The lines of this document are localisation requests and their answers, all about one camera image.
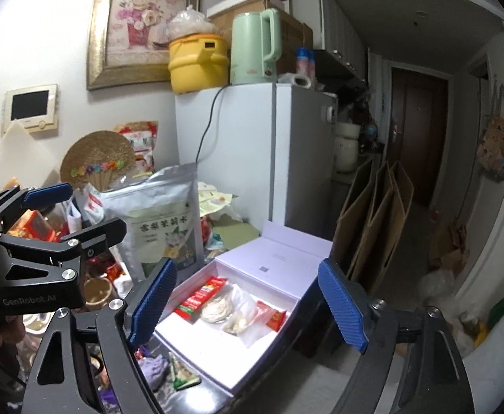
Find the cardboard box on fridge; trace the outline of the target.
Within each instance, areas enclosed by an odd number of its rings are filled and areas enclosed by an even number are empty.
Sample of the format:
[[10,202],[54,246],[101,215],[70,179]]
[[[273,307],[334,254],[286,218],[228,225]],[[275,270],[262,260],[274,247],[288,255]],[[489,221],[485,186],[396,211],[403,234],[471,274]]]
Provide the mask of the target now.
[[260,13],[267,9],[273,9],[278,13],[281,38],[281,57],[276,62],[276,72],[278,75],[285,73],[297,73],[297,52],[299,48],[312,50],[313,31],[304,22],[295,19],[283,9],[277,8],[270,0],[250,0],[239,3],[228,9],[209,11],[207,18],[218,28],[222,38],[228,42],[228,50],[233,46],[244,42],[244,35],[237,34],[236,41],[233,28],[236,19],[243,18],[244,14],[250,14],[250,18],[260,18]]

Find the red snack packet in box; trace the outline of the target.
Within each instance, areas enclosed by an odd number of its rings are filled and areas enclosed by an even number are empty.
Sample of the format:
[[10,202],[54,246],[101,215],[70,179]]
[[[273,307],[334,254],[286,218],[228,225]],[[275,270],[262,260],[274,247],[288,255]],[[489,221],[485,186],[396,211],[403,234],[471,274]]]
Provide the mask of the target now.
[[185,321],[194,323],[202,307],[225,287],[227,281],[228,278],[209,278],[202,287],[176,307],[174,313]]

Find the green electric kettle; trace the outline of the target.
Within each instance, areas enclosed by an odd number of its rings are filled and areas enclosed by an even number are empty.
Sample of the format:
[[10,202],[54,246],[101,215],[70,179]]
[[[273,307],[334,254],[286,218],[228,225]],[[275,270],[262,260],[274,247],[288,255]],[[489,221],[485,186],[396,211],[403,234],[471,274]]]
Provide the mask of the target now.
[[278,13],[267,9],[258,19],[244,14],[234,22],[232,39],[244,35],[244,42],[231,49],[231,85],[274,83],[276,62],[282,54]]

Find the white refrigerator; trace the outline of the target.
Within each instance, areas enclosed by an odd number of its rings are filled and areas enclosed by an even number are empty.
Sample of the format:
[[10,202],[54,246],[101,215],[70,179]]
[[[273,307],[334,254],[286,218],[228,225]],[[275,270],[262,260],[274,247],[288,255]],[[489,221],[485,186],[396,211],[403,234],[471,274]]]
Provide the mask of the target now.
[[337,99],[258,83],[178,95],[178,156],[198,179],[233,195],[256,229],[271,221],[321,236],[330,201]]

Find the green triangular snack packet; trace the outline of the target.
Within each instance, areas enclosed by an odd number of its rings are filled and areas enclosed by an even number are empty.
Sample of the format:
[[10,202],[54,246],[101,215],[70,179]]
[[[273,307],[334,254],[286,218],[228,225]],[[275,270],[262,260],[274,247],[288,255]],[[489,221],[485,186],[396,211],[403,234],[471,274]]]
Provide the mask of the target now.
[[177,392],[198,386],[202,383],[201,377],[188,368],[172,352],[169,353],[169,361],[173,388]]

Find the white gift box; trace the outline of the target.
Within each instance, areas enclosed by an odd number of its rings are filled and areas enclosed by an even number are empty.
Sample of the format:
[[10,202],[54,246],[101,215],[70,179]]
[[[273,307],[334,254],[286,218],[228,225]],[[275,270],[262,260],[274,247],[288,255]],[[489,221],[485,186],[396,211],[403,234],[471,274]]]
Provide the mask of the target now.
[[[316,275],[332,244],[267,221],[260,237],[229,250],[173,290],[155,335],[185,362],[232,395],[278,361],[319,306]],[[286,312],[280,330],[247,346],[201,319],[190,323],[175,309],[210,278],[225,278],[256,300]]]

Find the clear bag of white cakes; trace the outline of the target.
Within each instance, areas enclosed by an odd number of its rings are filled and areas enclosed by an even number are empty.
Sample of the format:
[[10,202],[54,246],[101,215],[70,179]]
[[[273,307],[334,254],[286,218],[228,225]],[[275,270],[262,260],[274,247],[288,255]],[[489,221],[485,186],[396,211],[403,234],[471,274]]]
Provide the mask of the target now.
[[237,284],[226,285],[201,309],[200,320],[250,347],[268,335],[274,309]]

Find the silver tea pouch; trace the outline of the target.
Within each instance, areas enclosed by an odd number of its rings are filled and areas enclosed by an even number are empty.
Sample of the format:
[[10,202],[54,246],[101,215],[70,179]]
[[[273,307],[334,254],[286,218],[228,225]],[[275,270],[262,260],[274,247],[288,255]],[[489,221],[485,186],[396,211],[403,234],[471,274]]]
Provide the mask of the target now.
[[127,235],[117,245],[133,281],[161,259],[176,264],[179,283],[204,266],[198,173],[194,162],[161,169],[146,180],[100,193],[105,220],[119,218]]

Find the gold framed flower picture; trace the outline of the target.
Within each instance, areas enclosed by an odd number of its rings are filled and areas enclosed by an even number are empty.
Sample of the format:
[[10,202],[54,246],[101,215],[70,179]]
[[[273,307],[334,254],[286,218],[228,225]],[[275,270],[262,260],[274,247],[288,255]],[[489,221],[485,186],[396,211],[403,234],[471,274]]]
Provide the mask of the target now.
[[201,0],[94,0],[88,36],[87,89],[163,82],[168,23]]

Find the hanging patterned tote bag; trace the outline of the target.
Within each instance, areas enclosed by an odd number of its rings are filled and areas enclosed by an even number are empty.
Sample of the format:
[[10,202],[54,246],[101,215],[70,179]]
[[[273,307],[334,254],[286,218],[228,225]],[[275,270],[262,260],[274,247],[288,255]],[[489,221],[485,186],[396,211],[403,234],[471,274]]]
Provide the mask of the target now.
[[491,114],[481,137],[476,158],[484,172],[495,181],[504,180],[504,84],[494,82]]

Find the woven straw fan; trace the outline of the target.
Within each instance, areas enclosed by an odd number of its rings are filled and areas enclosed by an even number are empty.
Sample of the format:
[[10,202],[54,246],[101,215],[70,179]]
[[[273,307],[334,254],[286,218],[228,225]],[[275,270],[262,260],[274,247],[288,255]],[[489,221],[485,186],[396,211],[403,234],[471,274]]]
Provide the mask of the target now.
[[96,131],[69,148],[59,176],[72,188],[83,189],[89,183],[98,191],[105,191],[134,165],[135,153],[126,137],[113,131]]

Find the wall intercom panel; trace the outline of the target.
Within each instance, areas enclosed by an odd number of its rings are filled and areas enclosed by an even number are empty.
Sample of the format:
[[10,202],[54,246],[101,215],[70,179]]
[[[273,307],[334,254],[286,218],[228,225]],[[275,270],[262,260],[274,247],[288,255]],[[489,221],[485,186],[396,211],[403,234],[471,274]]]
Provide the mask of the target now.
[[30,134],[57,130],[59,87],[56,84],[8,91],[3,104],[1,135],[18,121]]

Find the dark entrance door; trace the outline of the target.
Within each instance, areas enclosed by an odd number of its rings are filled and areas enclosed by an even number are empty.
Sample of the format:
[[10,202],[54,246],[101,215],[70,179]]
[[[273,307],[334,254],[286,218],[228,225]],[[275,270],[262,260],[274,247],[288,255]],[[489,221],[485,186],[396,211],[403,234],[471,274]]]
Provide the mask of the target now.
[[432,205],[440,174],[448,115],[448,81],[394,67],[387,159],[399,162],[414,187],[413,202]]

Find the yellow rice cooker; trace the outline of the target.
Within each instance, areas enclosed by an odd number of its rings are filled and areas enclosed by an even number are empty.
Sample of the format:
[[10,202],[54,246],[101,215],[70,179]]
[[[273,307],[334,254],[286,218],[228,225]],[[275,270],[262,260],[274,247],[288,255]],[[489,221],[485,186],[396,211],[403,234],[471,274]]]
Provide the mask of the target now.
[[172,41],[168,70],[176,95],[229,83],[228,42],[218,34],[193,34]]

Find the small red candy packet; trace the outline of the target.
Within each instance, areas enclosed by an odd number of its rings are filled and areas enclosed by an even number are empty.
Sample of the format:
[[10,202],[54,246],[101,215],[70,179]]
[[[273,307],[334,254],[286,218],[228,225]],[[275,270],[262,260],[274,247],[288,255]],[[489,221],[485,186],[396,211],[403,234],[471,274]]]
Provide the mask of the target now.
[[286,321],[286,310],[274,309],[261,301],[257,301],[257,306],[265,318],[265,325],[274,332],[279,332]]

